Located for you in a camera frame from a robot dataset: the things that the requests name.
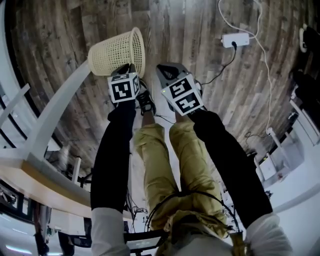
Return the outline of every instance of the white cable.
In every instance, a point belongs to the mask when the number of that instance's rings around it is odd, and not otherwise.
[[[218,9],[219,9],[219,13],[221,15],[221,17],[223,18],[224,22],[231,28],[235,29],[235,30],[239,30],[239,31],[242,31],[242,32],[246,32],[248,33],[249,35],[252,35],[251,37],[249,37],[250,39],[255,39],[256,42],[258,43],[258,45],[261,47],[262,51],[263,51],[263,55],[264,55],[264,63],[265,63],[265,66],[266,66],[266,70],[267,70],[267,76],[268,76],[268,81],[270,83],[270,99],[269,99],[269,113],[268,113],[268,122],[266,123],[266,129],[265,129],[265,132],[268,134],[268,128],[269,128],[269,123],[270,123],[270,120],[271,120],[271,101],[272,101],[272,82],[271,82],[271,78],[270,78],[270,68],[269,68],[269,65],[268,65],[268,62],[267,62],[267,53],[266,53],[266,50],[265,48],[262,46],[262,44],[259,42],[259,40],[257,39],[257,36],[259,34],[259,23],[260,23],[260,18],[262,16],[262,12],[263,12],[263,7],[261,5],[261,3],[259,3],[257,0],[253,0],[258,6],[259,6],[259,9],[260,9],[260,14],[258,16],[258,21],[257,21],[257,29],[256,29],[256,33],[252,33],[248,30],[245,30],[245,29],[242,29],[240,27],[236,27],[234,25],[232,25],[230,22],[228,22],[225,18],[225,16],[222,14],[222,11],[221,11],[221,8],[220,8],[220,3],[222,2],[223,0],[219,0],[218,2]]]

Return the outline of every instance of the electrical cord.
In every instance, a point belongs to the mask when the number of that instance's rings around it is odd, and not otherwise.
[[[249,37],[250,39],[255,39],[256,42],[258,43],[258,45],[261,47],[262,51],[263,51],[263,55],[264,55],[264,63],[265,63],[265,66],[266,66],[266,70],[267,70],[267,76],[268,76],[268,81],[270,83],[270,98],[269,98],[269,111],[268,111],[268,121],[266,123],[266,128],[265,128],[265,132],[268,134],[268,128],[269,128],[269,124],[270,124],[270,120],[271,120],[271,102],[272,102],[272,88],[273,88],[273,85],[272,85],[272,82],[271,82],[271,78],[270,78],[270,68],[269,68],[269,65],[268,65],[268,61],[267,61],[267,53],[266,53],[266,50],[265,48],[262,46],[262,44],[260,43],[260,41],[258,40],[257,36],[259,34],[259,28],[260,28],[260,19],[261,19],[261,16],[262,16],[262,13],[263,13],[263,7],[261,5],[261,3],[259,3],[257,0],[253,0],[258,6],[259,6],[259,9],[260,9],[260,14],[258,16],[258,20],[257,20],[257,29],[256,29],[256,33],[252,33],[248,30],[245,30],[245,29],[242,29],[240,27],[236,27],[234,25],[232,25],[230,22],[228,22],[225,18],[225,16],[222,14],[222,11],[221,11],[221,7],[220,7],[220,3],[222,2],[223,0],[219,0],[218,2],[218,9],[219,9],[219,13],[221,15],[221,17],[223,18],[224,22],[231,28],[235,29],[235,30],[239,30],[239,31],[242,31],[242,32],[246,32],[248,33],[249,35],[252,35],[251,37]]]
[[[148,214],[148,210],[145,209],[145,208],[137,206],[137,204],[135,203],[135,201],[133,200],[133,198],[131,197],[131,195],[129,193],[129,188],[128,187],[127,187],[127,193],[126,193],[126,205],[128,206],[128,208],[130,210],[130,213],[131,213],[131,217],[132,217],[132,225],[131,225],[129,233],[131,233],[132,231],[134,231],[134,233],[136,233],[135,219],[137,217],[137,213]]]
[[[244,135],[244,137],[246,138],[246,139],[245,139],[245,143],[246,143],[246,145],[247,145],[248,147],[250,147],[249,144],[248,144],[248,139],[251,138],[251,137],[253,137],[253,136],[257,136],[257,137],[259,137],[260,139],[265,139],[266,137],[268,137],[268,135],[261,136],[261,135],[258,135],[258,134],[252,134],[251,131],[248,131],[248,132]]]
[[[170,123],[170,124],[173,124],[173,125],[175,124],[174,122],[171,122],[171,121],[169,121],[168,119],[166,119],[163,115],[155,114],[154,116],[155,116],[155,117],[158,117],[158,118],[162,118],[163,120],[167,121],[167,122]]]
[[[146,219],[146,222],[144,224],[144,232],[148,232],[149,229],[150,229],[150,223],[151,223],[151,220],[153,218],[153,216],[155,215],[156,211],[167,201],[169,201],[170,199],[174,198],[174,197],[184,197],[184,196],[188,196],[188,195],[191,195],[191,194],[201,194],[201,195],[204,195],[204,196],[207,196],[207,197],[210,197],[216,201],[218,201],[223,207],[225,207],[227,209],[227,211],[229,212],[229,214],[232,216],[233,220],[234,220],[234,224],[236,226],[236,232],[240,232],[240,228],[239,228],[239,224],[238,224],[238,221],[237,221],[237,218],[236,216],[233,214],[233,212],[230,210],[229,207],[227,207],[223,201],[219,200],[218,198],[216,198],[214,195],[210,194],[210,193],[207,193],[207,192],[203,192],[203,191],[197,191],[197,190],[189,190],[189,191],[181,191],[181,192],[178,192],[178,193],[174,193],[174,194],[171,194],[169,196],[167,196],[164,200],[162,200],[160,203],[158,203],[154,209],[150,212],[149,214],[149,217]],[[211,216],[213,219],[215,219],[216,221],[220,222],[221,224],[223,224],[219,219],[217,219],[216,217],[214,216]]]
[[[232,60],[227,64],[227,65],[223,65],[221,71],[219,74],[217,74],[211,81],[209,82],[205,82],[205,83],[201,83],[201,85],[208,85],[211,84],[215,79],[217,79],[219,76],[221,76],[221,74],[223,73],[223,71],[225,70],[226,67],[228,67],[234,60],[236,57],[236,53],[237,53],[237,44],[235,42],[232,42],[233,48],[234,48],[234,54],[233,54],[233,58]]]
[[[154,116],[155,116],[155,117],[158,117],[158,118],[162,118],[163,120],[167,121],[167,122],[170,123],[170,124],[173,124],[173,125],[175,124],[174,122],[171,122],[171,121],[165,119],[162,115],[155,114]]]

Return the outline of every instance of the person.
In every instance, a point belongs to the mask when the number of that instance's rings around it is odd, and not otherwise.
[[[164,128],[155,122],[156,106],[141,80],[136,97],[142,125],[134,135],[135,148],[145,166],[144,192],[152,211],[168,196],[177,193]],[[128,256],[124,240],[123,208],[126,200],[130,140],[136,115],[135,100],[118,103],[108,115],[110,121],[96,155],[91,183],[92,254]],[[196,110],[175,114],[169,131],[179,159],[181,190],[209,193],[219,200],[219,185],[207,166],[207,152],[219,171],[246,229],[247,254],[256,256],[290,255],[292,248],[279,217],[256,174],[254,165],[236,139],[226,131],[216,113]],[[151,220],[151,229],[169,232],[156,255],[231,256],[235,252],[222,240],[227,236],[222,206],[203,194],[173,197],[163,203]]]

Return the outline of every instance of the black shoe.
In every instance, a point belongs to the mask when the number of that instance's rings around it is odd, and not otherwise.
[[[136,100],[139,102],[139,108],[141,109],[141,116],[147,111],[152,111],[153,114],[156,114],[156,105],[151,98],[151,95],[148,91],[146,83],[139,79],[140,82],[140,91],[141,93],[136,96]]]

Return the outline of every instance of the sneaker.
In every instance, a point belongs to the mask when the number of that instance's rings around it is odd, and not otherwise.
[[[303,24],[303,28],[300,28],[299,30],[299,42],[300,42],[300,50],[301,52],[303,52],[304,54],[307,52],[308,48],[304,42],[304,33],[307,30],[306,28],[306,24]]]
[[[148,91],[146,83],[139,79],[140,82],[140,93],[136,96],[136,100],[139,102],[139,107],[141,109],[141,116],[147,111],[152,111],[153,114],[156,114],[156,105],[151,98],[151,95]]]

